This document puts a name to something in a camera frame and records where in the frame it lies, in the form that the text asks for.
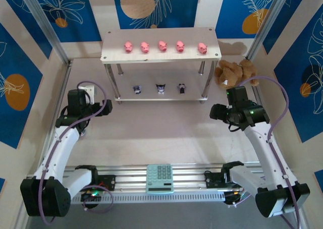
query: white floor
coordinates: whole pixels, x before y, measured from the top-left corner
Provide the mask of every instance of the white floor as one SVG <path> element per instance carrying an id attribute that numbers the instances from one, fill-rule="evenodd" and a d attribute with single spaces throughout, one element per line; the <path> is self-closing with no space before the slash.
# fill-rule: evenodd
<path id="1" fill-rule="evenodd" d="M 113 71 L 118 75 L 116 65 L 113 65 Z M 208 72 L 209 67 L 205 65 L 204 75 Z M 73 61 L 66 94 L 83 80 L 103 85 L 109 99 L 114 100 L 100 59 Z M 250 87 L 248 93 L 249 98 L 254 99 Z M 62 107 L 67 104 L 66 94 Z M 96 101 L 102 99 L 98 90 Z M 124 101 L 118 105 L 113 101 L 109 116 L 91 120 L 86 135 L 75 145 L 68 165 L 258 161 L 243 132 L 231 133 L 228 125 L 209 118 L 210 109 L 216 103 L 227 104 L 227 98 L 225 90 L 214 80 L 205 104 L 198 101 Z"/>

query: calculator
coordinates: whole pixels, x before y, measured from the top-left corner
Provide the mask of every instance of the calculator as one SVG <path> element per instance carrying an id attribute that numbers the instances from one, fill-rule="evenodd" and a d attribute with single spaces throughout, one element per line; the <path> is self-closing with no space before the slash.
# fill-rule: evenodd
<path id="1" fill-rule="evenodd" d="M 173 168 L 170 164 L 147 166 L 146 193 L 170 194 L 174 192 Z"/>

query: teddy bear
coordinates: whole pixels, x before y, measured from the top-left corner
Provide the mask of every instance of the teddy bear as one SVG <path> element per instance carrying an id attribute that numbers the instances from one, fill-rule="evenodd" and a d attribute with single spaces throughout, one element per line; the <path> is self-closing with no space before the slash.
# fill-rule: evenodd
<path id="1" fill-rule="evenodd" d="M 216 83 L 225 89 L 230 89 L 242 81 L 256 76 L 257 69 L 250 60 L 242 60 L 239 64 L 228 62 L 226 60 L 219 61 L 219 67 L 215 70 Z M 252 86 L 259 84 L 258 80 L 250 81 Z"/>

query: toy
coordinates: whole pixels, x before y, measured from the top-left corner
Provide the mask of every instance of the toy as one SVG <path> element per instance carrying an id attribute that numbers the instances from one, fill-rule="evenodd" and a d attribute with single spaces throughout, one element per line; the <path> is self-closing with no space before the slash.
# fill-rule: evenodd
<path id="1" fill-rule="evenodd" d="M 156 84 L 158 94 L 163 94 L 165 91 L 166 84 Z"/>
<path id="2" fill-rule="evenodd" d="M 135 91 L 135 94 L 140 94 L 141 93 L 141 85 L 135 85 L 132 86 L 133 91 Z"/>
<path id="3" fill-rule="evenodd" d="M 184 51 L 184 46 L 185 46 L 185 44 L 182 41 L 178 41 L 176 43 L 176 49 L 177 49 L 177 51 L 183 52 Z"/>
<path id="4" fill-rule="evenodd" d="M 185 84 L 179 84 L 178 88 L 180 89 L 180 94 L 185 94 Z"/>
<path id="5" fill-rule="evenodd" d="M 198 44 L 197 49 L 201 54 L 206 54 L 207 52 L 207 46 L 202 42 Z"/>
<path id="6" fill-rule="evenodd" d="M 130 41 L 126 41 L 125 50 L 126 50 L 126 52 L 131 52 L 132 51 L 132 43 Z"/>
<path id="7" fill-rule="evenodd" d="M 225 89 L 237 86 L 242 81 L 256 75 L 256 67 L 249 60 L 242 60 L 240 64 L 230 63 L 226 60 L 219 61 L 215 70 L 216 83 Z M 258 85 L 258 80 L 250 81 L 251 85 Z"/>
<path id="8" fill-rule="evenodd" d="M 159 41 L 158 46 L 161 51 L 166 51 L 167 50 L 167 43 L 164 41 Z"/>
<path id="9" fill-rule="evenodd" d="M 242 67 L 242 71 L 243 71 L 241 81 L 244 81 L 246 79 L 249 79 L 257 75 L 257 68 L 253 65 L 252 61 L 244 59 L 239 63 L 239 65 Z M 259 80 L 253 79 L 250 81 L 250 84 L 252 86 L 257 86 L 259 84 Z"/>
<path id="10" fill-rule="evenodd" d="M 149 44 L 147 42 L 142 42 L 141 43 L 141 50 L 144 52 L 144 53 L 147 53 L 149 52 Z"/>

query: pink pig figurine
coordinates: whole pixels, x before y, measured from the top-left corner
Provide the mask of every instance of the pink pig figurine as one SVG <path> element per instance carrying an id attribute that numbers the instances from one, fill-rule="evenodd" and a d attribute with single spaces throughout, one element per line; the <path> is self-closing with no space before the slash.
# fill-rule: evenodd
<path id="1" fill-rule="evenodd" d="M 164 41 L 159 41 L 158 46 L 161 51 L 166 51 L 167 50 L 167 43 Z"/>
<path id="2" fill-rule="evenodd" d="M 149 52 L 149 44 L 143 41 L 143 42 L 141 43 L 141 50 L 142 50 L 144 53 Z"/>
<path id="3" fill-rule="evenodd" d="M 206 54 L 206 52 L 207 52 L 207 46 L 204 43 L 202 43 L 202 42 L 200 42 L 198 44 L 197 49 L 202 54 Z"/>
<path id="4" fill-rule="evenodd" d="M 182 41 L 178 41 L 176 44 L 176 49 L 179 52 L 183 52 L 184 51 L 184 46 L 185 44 Z"/>
<path id="5" fill-rule="evenodd" d="M 131 52 L 132 51 L 132 43 L 130 41 L 127 41 L 125 43 L 125 50 L 126 50 L 126 52 Z"/>

